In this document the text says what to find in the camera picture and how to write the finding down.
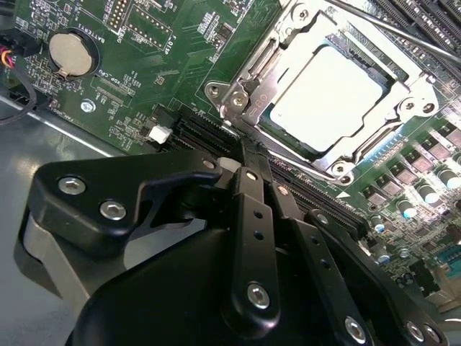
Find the yellow wire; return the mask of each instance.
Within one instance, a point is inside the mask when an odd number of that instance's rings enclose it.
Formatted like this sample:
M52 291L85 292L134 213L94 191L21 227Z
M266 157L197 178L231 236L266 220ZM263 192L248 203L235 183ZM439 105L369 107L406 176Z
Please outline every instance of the yellow wire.
M2 54L1 54L1 62L7 66L7 67L10 67L10 68L13 68L13 66L11 66L8 61L6 61L6 55L7 54L10 54L12 51L11 50L5 50Z

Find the black wire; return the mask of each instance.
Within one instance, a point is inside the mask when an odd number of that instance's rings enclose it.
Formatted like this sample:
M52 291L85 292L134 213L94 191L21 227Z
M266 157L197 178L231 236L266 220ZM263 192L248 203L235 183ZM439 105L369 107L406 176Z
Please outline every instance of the black wire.
M426 42L425 40L421 40L417 37L414 37L410 34L408 34L407 32L404 32L384 21L382 21L381 19L369 14L369 13L366 13L364 11L362 11L361 9L358 9L356 8L355 6L352 6L352 5L349 5L348 3L346 2L343 2L341 0L325 0L326 2L334 5L334 6L337 6L339 7L340 9L343 9L344 11L350 13L350 14L353 14L354 16L357 16L359 18L362 18L374 25L376 25L377 27L381 27L383 28L384 30L387 30L388 32L391 32L397 36L400 36L401 38L404 38L405 40L413 43L414 45L417 45L419 46L420 48L423 48L429 52L431 52L432 54L436 55L436 56L440 56L441 58L443 59L446 59L446 60L449 60L453 63L456 63L457 65L461 66L461 57L459 56L455 56L449 52L447 52L446 50L443 50L435 45L432 45L431 43L428 43Z
M18 68L14 67L11 69L12 74L17 78L18 81L26 88L27 93L29 94L29 101L17 114L7 117L5 119L0 119L0 126L5 126L11 124L15 121L18 121L24 117L28 112L32 112L35 105L37 104L37 93L34 90L34 87L31 85L29 78L20 71Z

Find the motherboard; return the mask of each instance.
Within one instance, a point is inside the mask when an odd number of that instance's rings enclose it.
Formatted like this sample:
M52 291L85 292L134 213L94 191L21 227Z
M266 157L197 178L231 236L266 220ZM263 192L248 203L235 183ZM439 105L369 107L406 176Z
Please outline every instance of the motherboard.
M261 141L302 210L365 220L364 251L399 285L459 303L459 66L323 1L14 2L42 43L14 62L51 112L126 154ZM458 0L350 3L460 52Z

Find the screw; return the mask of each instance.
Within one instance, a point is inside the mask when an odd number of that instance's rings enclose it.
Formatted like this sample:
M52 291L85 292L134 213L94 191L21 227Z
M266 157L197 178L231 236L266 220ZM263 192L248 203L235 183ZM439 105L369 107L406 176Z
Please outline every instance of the screw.
M216 168L216 165L212 163L211 161L208 160L203 160L203 165L209 169L214 169Z
M86 185L79 178L65 177L58 182L59 190L67 195L80 195L86 189Z
M331 171L335 175L342 175L346 171L346 162L336 162L332 167Z
M239 97L239 96L234 97L232 102L234 103L234 105L236 107L242 107L243 106L243 99L241 97Z
M424 335L421 330L412 322L406 322L406 329L410 332L411 336L414 337L419 342L424 341Z
M266 290L257 283L252 283L248 286L246 295L248 296L248 300L258 309L264 310L269 308L269 294L267 294Z
M400 256L400 258L408 258L408 257L410 257L410 250L408 250L408 249L400 249L398 255Z
M304 20L308 17L309 13L304 9L299 13L299 17Z
M99 208L99 212L105 218L113 221L122 220L127 215L125 207L113 200L107 200L106 202L102 203L101 208Z
M253 172L247 171L246 176L251 180L258 180L258 177Z
M232 104L238 108L245 107L248 103L248 95L245 92L234 92L232 94Z
M218 97L219 96L219 88L217 86L210 86L208 88L208 93L211 97Z
M81 101L80 108L85 113L93 113L96 110L96 105L90 99L83 99Z
M425 324L424 325L424 329L426 330L427 334L429 334L429 336L435 340L435 342L442 342L442 339L440 338L440 336L431 328L431 326L429 326L428 324Z
M323 214L317 214L317 219L326 225L328 225L328 219Z
M349 335L359 344L364 344L365 341L367 341L365 331L355 319L353 319L350 316L346 317L344 325L346 326L346 330L349 333Z
M288 196L288 190L287 190L285 187L283 187L283 186L278 186L278 187L277 187L277 190L279 190L279 192L280 192L282 195Z

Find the cpu socket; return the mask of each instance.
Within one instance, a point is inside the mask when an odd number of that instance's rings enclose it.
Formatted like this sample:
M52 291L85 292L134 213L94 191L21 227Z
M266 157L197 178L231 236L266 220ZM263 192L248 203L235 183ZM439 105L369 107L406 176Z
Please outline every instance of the cpu socket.
M381 31L324 1L288 1L230 82L208 81L221 118L316 178L353 168L413 116L439 110L425 73Z

